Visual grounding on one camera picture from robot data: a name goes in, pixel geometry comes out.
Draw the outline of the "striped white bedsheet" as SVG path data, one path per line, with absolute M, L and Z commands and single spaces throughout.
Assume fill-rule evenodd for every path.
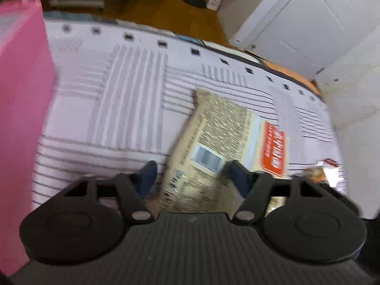
M 32 205 L 84 174 L 108 178 L 155 161 L 163 174 L 196 107 L 196 89 L 285 131 L 288 172 L 343 158 L 327 105 L 307 80 L 215 43 L 87 14 L 44 15 L 57 70 L 39 139 Z

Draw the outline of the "beige printed snack bag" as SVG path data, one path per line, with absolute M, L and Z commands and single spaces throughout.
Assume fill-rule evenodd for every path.
M 196 90 L 197 107 L 171 155 L 162 181 L 162 212 L 226 212 L 243 201 L 229 178 L 236 160 L 248 171 L 287 178 L 287 134 L 243 106 Z

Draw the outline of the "mixed peanut snack bag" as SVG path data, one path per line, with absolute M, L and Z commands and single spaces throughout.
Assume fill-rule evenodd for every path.
M 333 188 L 341 187 L 345 182 L 343 167 L 331 158 L 317 161 L 304 169 L 303 173 L 310 181 L 324 183 Z

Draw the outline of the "pink storage box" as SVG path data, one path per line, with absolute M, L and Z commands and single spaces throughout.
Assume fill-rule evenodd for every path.
M 32 210 L 32 173 L 55 83 L 40 0 L 1 3 L 1 272 L 28 262 L 19 226 Z

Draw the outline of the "white door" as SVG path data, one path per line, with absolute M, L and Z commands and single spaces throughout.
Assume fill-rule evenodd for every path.
M 379 0 L 263 0 L 231 43 L 312 80 L 378 25 Z

